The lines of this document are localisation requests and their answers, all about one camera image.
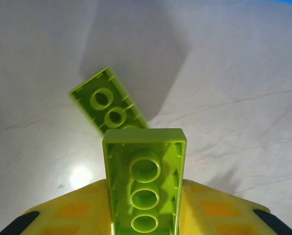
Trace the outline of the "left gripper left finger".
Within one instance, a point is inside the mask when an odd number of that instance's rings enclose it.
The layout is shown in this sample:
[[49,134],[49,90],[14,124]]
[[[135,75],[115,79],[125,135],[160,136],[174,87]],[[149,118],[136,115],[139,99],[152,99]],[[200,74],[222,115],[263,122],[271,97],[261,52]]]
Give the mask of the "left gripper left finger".
[[25,211],[1,235],[109,235],[111,213],[105,179]]

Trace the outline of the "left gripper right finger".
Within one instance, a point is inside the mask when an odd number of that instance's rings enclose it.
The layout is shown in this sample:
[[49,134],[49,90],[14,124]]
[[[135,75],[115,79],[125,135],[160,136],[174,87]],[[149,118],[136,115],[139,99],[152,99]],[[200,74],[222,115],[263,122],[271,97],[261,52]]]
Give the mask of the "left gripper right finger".
[[181,235],[292,235],[292,229],[255,202],[183,180]]

